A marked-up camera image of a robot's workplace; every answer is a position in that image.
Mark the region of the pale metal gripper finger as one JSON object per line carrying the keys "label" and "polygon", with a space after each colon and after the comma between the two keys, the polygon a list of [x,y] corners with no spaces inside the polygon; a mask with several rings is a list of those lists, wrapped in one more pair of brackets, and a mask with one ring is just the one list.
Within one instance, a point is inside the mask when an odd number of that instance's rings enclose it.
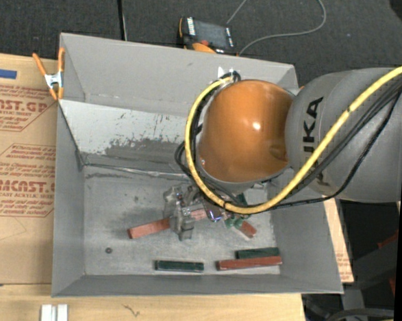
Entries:
{"label": "pale metal gripper finger", "polygon": [[191,210],[187,207],[177,207],[171,218],[171,229],[178,235],[180,242],[189,240],[192,237],[195,219]]}
{"label": "pale metal gripper finger", "polygon": [[181,209],[186,206],[183,187],[175,185],[163,193],[164,200],[164,218],[172,218],[180,216]]}

